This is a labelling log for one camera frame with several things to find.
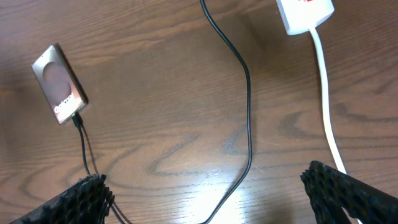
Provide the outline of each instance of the portable hard drive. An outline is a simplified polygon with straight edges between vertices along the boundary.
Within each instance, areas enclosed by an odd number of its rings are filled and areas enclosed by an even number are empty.
[[[59,45],[51,45],[32,68],[59,124],[65,124],[87,105]]]

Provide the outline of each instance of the cable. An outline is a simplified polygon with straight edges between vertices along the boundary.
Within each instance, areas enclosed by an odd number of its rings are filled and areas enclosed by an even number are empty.
[[[81,116],[79,115],[79,113],[75,113],[72,116],[72,120],[73,120],[73,124],[75,124],[76,128],[79,130],[79,134],[80,134],[81,152],[83,154],[83,165],[84,165],[84,167],[86,169],[87,175],[91,175],[90,174],[90,170],[88,169],[87,159],[86,159],[85,138],[84,138],[84,135],[83,135],[83,131],[81,130],[81,127],[83,125],[83,120],[82,120]],[[119,222],[121,224],[125,224],[123,222],[122,218],[117,213],[117,211],[114,209],[113,205],[111,206],[111,209],[112,209],[112,212],[114,213],[114,215],[116,216],[116,218],[119,220]]]
[[[321,75],[321,89],[322,89],[322,114],[323,114],[323,125],[325,127],[326,138],[330,147],[331,154],[335,160],[337,169],[347,174],[344,168],[343,161],[341,160],[340,153],[338,152],[333,130],[331,129],[330,122],[330,111],[329,111],[329,88],[328,88],[328,74],[326,71],[325,58],[323,56],[322,43],[319,38],[318,32],[315,27],[310,29],[310,33],[315,44],[315,50],[317,51],[319,72]]]
[[[236,50],[236,48],[234,47],[234,45],[228,40],[228,38],[224,35],[224,33],[220,30],[220,28],[218,28],[217,24],[215,23],[215,21],[213,20],[213,18],[211,18],[206,4],[205,4],[205,0],[200,0],[200,4],[201,4],[201,8],[203,9],[203,12],[205,13],[206,18],[209,20],[210,24],[213,26],[214,30],[217,31],[218,35],[220,35],[220,37],[225,41],[225,43],[228,45],[228,47],[230,47],[230,49],[232,50],[232,52],[235,54],[236,58],[239,60],[239,62],[241,62],[241,65],[244,69],[245,75],[246,75],[246,88],[247,88],[247,125],[248,125],[248,164],[246,166],[246,169],[244,170],[242,176],[238,179],[238,181],[236,181],[236,183],[225,193],[224,197],[220,200],[220,202],[217,204],[216,208],[213,210],[213,212],[210,214],[210,216],[206,219],[206,221],[204,221],[201,224],[207,224],[209,223],[213,217],[216,215],[216,213],[218,212],[218,210],[221,208],[221,206],[223,206],[223,204],[225,203],[225,201],[227,201],[227,199],[229,198],[229,196],[231,196],[231,194],[239,187],[239,185],[241,184],[241,182],[243,181],[243,179],[246,177],[246,175],[248,174],[249,170],[250,170],[250,166],[251,166],[251,161],[252,161],[252,141],[251,141],[251,122],[250,122],[250,113],[251,113],[251,106],[250,106],[250,100],[251,100],[251,85],[250,85],[250,73],[249,73],[249,69],[248,66],[246,65],[246,63],[244,62],[243,58],[241,57],[241,55],[239,54],[239,52]]]

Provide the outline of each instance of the white adapter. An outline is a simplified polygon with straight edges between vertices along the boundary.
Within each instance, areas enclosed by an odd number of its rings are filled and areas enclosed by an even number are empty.
[[[277,0],[277,4],[288,35],[320,25],[335,11],[331,0]]]

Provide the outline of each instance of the wooden surface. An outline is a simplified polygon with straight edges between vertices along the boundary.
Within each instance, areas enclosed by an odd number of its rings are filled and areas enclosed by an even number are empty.
[[[398,3],[334,4],[318,31],[337,145],[353,177],[398,197]],[[315,223],[299,175],[334,162],[310,35],[286,35],[273,0],[208,7],[251,71],[254,144],[250,173],[212,223]],[[78,131],[58,126],[30,67],[55,42],[88,95],[96,165],[130,221],[205,220],[246,164],[246,84],[199,1],[5,0],[0,222],[85,176]]]

